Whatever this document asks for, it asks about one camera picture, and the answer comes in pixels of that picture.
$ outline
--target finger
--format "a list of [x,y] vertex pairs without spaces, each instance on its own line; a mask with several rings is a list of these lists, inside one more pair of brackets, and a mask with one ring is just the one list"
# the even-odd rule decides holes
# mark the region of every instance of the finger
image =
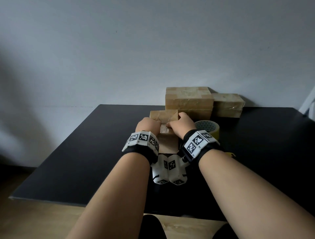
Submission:
[[178,113],[180,117],[189,117],[185,112]]

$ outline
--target forearm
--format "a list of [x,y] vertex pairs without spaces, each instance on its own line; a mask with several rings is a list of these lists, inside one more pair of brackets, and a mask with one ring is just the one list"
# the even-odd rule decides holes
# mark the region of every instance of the forearm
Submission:
[[314,238],[312,215],[225,153],[208,151],[199,168],[239,238]]
[[121,157],[67,238],[138,238],[149,173],[141,154]]

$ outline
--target black table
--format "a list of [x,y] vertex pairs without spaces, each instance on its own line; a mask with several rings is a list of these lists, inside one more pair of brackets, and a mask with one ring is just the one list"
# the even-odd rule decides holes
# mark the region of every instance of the black table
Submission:
[[[138,121],[163,109],[99,105],[11,198],[85,206]],[[293,108],[244,108],[240,119],[212,120],[220,125],[220,142],[227,151],[315,215],[315,122]],[[189,166],[187,176],[180,186],[157,185],[150,177],[145,213],[225,220],[200,171]]]

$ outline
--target packing tape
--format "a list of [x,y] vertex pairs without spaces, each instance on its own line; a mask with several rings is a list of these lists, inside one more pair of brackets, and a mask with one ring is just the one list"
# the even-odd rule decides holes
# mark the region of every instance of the packing tape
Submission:
[[206,130],[213,138],[219,140],[220,127],[216,122],[211,120],[200,120],[195,122],[197,130]]

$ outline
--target person's left hand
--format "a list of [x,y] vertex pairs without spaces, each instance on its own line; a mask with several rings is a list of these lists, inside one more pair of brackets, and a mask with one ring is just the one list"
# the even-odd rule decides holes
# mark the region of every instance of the person's left hand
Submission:
[[160,127],[161,127],[161,121],[156,121],[154,119],[151,119],[149,117],[143,118],[141,120],[137,127],[136,132],[139,131],[151,131],[155,136],[157,136],[160,133]]

